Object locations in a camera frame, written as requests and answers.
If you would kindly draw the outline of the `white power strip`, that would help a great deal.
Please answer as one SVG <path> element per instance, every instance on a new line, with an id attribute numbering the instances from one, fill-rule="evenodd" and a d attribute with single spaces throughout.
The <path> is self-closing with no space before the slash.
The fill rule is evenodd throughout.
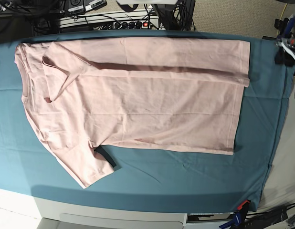
<path id="1" fill-rule="evenodd" d="M 60 32 L 104 30 L 158 30 L 162 26 L 151 11 L 112 11 L 61 18 L 57 21 Z"/>

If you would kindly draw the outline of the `teal table cloth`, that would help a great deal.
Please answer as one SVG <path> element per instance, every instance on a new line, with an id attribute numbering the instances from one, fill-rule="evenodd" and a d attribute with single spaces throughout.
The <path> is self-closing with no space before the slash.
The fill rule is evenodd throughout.
<path id="1" fill-rule="evenodd" d="M 256 210 L 279 144 L 293 86 L 292 68 L 276 65 L 273 41 L 248 38 L 250 85 L 244 90 L 232 156 L 104 146 L 114 173 L 88 188 L 39 142 L 21 101 L 14 62 L 18 41 L 0 44 L 0 188 L 69 204 L 131 211 Z"/>

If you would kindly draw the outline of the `orange blue clamp bottom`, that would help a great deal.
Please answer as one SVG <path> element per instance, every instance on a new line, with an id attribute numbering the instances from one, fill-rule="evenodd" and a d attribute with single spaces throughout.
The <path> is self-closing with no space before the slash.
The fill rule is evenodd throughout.
<path id="1" fill-rule="evenodd" d="M 245 222 L 245 218 L 249 211 L 251 201 L 245 200 L 232 215 L 232 220 L 219 226 L 220 229 L 237 229 L 242 223 Z"/>

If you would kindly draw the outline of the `blue clamp upper right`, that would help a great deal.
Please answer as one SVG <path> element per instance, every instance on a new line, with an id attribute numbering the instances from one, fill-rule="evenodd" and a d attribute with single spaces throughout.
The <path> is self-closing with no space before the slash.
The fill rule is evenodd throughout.
<path id="1" fill-rule="evenodd" d="M 295 18 L 284 18 L 275 19 L 274 27 L 277 29 L 277 37 L 276 39 L 279 40 L 281 38 L 290 38 L 291 37 L 291 30 L 295 24 Z"/>

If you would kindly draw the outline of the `pink T-shirt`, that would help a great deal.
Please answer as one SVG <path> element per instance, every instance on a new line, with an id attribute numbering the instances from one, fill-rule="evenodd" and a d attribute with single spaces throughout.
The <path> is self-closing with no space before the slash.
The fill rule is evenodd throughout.
<path id="1" fill-rule="evenodd" d="M 83 188 L 113 173 L 95 148 L 232 155 L 249 42 L 125 37 L 21 43 L 27 119 Z"/>

